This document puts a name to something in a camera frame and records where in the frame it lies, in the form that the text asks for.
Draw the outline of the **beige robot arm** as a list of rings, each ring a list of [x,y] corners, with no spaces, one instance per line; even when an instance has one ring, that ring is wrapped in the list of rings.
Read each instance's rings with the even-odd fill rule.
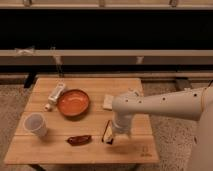
[[[142,97],[128,91],[111,100],[114,117],[102,141],[111,144],[117,134],[130,134],[135,114],[144,113],[198,122],[187,171],[213,171],[213,87]]]

